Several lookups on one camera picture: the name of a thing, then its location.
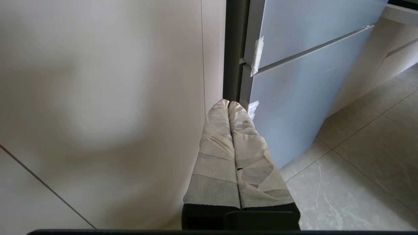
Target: tiled floor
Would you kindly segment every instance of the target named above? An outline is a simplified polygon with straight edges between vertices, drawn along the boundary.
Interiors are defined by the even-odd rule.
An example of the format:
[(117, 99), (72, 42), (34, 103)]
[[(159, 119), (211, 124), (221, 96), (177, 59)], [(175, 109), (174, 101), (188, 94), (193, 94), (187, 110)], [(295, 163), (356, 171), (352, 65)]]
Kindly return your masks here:
[(327, 118), (281, 171), (301, 229), (418, 230), (418, 65)]

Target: protective paper wrap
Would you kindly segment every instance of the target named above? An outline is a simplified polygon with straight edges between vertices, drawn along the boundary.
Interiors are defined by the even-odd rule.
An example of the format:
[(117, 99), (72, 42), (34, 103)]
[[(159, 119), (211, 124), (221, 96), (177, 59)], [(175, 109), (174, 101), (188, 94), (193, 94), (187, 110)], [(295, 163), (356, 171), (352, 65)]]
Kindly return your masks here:
[(228, 111), (241, 208), (293, 203), (267, 143), (255, 130), (247, 111), (237, 102), (231, 102)]
[(228, 103), (220, 100), (206, 116), (185, 204), (240, 208)]

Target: tape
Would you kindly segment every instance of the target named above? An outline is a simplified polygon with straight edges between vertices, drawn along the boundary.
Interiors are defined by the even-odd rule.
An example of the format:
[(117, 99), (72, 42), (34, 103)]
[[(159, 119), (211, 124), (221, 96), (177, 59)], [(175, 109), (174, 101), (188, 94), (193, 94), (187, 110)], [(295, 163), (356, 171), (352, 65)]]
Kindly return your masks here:
[(254, 76), (258, 72), (258, 67), (260, 66), (261, 54), (263, 52), (263, 46), (264, 46), (264, 36), (258, 39), (257, 41), (255, 41), (254, 57), (252, 58), (250, 77)]
[(257, 106), (260, 104), (260, 102), (257, 100), (255, 102), (252, 102), (248, 105), (248, 116), (251, 118), (251, 120), (254, 119), (255, 116), (255, 110), (257, 109)]

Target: gray drawer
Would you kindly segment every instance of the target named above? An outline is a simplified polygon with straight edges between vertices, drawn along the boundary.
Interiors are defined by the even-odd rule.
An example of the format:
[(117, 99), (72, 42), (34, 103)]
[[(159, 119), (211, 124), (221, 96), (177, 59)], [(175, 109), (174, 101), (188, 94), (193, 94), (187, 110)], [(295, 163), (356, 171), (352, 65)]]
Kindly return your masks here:
[(249, 103), (259, 102), (253, 121), (277, 167), (309, 148), (372, 29), (261, 70), (254, 77), (250, 77), (251, 67), (244, 66), (240, 103), (248, 109)]
[(374, 24), (387, 0), (251, 0), (244, 60), (264, 36), (260, 68)]

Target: cabinet door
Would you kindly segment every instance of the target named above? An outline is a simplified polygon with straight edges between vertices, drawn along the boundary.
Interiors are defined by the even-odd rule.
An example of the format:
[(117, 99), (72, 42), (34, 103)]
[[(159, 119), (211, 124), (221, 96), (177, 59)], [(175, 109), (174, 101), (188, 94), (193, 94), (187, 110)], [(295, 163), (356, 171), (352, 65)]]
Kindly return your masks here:
[(261, 70), (250, 77), (244, 66), (240, 103), (259, 102), (254, 125), (265, 138), (277, 167), (303, 153), (353, 68), (373, 27)]
[(387, 0), (250, 2), (244, 60), (264, 36), (260, 68), (374, 24)]

